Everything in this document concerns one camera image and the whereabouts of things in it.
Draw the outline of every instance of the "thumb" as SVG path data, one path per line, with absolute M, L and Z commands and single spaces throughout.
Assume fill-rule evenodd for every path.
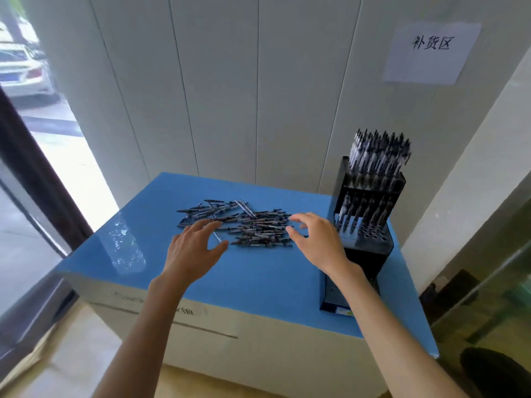
M 289 238 L 299 247 L 306 240 L 304 236 L 297 232 L 292 226 L 286 226 L 286 232 L 288 232 Z
M 222 254 L 227 251 L 228 247 L 229 247 L 229 241 L 224 240 L 220 244 L 218 244 L 216 247 L 214 247 L 212 250 L 209 251 L 210 256 L 214 259 L 214 264 L 218 262 Z

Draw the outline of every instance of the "car taillight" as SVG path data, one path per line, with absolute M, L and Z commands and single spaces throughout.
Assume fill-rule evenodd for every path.
M 30 69 L 28 71 L 28 74 L 26 75 L 26 78 L 37 78 L 43 76 L 43 69 L 41 67 Z

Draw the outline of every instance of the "person's left hand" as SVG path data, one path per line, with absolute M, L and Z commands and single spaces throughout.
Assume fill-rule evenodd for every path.
M 212 250 L 207 249 L 208 238 L 221 225 L 219 221 L 202 219 L 173 236 L 163 274 L 185 287 L 206 274 L 229 246 L 225 240 Z

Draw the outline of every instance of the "base of pen stand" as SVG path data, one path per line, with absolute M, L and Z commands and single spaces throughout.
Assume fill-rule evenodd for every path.
M 368 281 L 379 294 L 380 290 L 376 277 L 394 246 L 387 225 L 381 228 L 368 227 L 363 225 L 360 219 L 352 234 L 349 230 L 347 232 L 340 231 L 339 236 L 349 261 L 362 267 Z M 324 273 L 322 273 L 321 280 L 320 309 L 330 313 L 350 314 L 347 300 L 334 282 Z

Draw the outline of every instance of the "license plate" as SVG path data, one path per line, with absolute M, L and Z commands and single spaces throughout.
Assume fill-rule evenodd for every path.
M 19 73 L 0 73 L 0 81 L 2 82 L 16 82 L 19 77 Z

